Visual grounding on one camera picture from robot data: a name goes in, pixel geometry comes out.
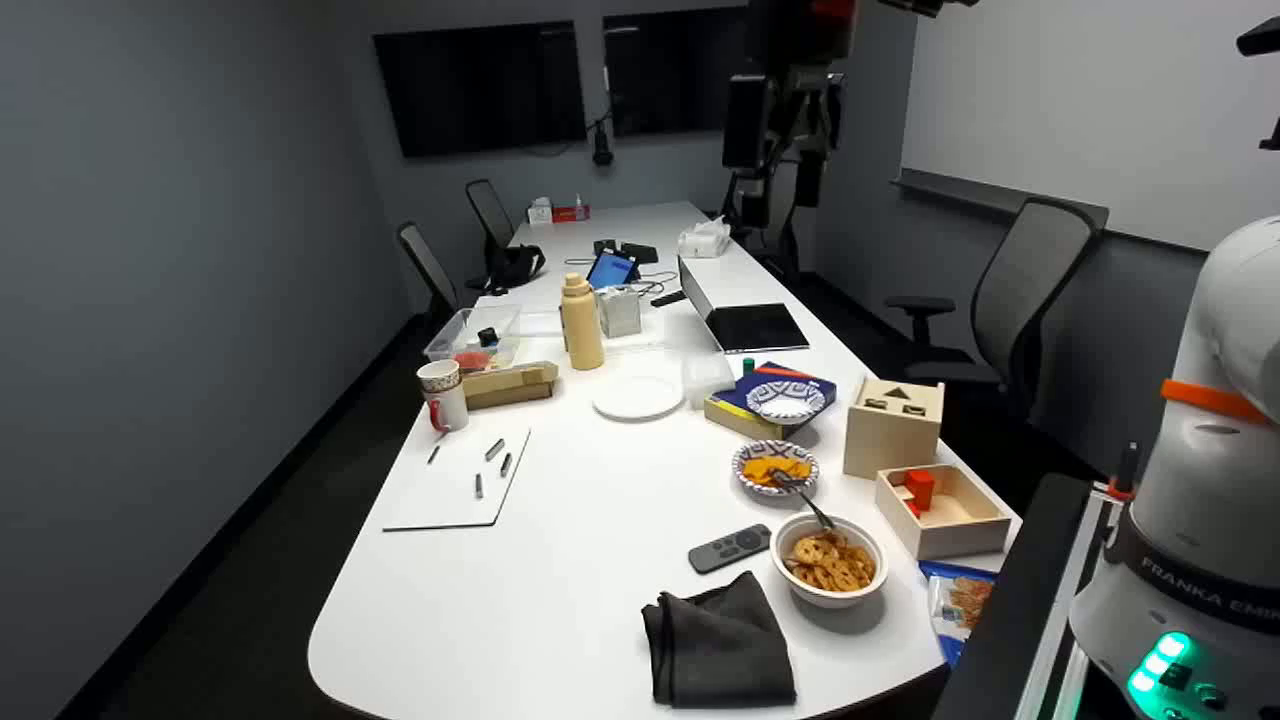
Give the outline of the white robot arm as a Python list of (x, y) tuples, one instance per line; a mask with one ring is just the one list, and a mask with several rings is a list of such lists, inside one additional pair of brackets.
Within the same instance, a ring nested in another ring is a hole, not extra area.
[(1280, 720), (1280, 220), (1200, 262), (1163, 421), (1094, 576), (1083, 655), (1146, 720)]

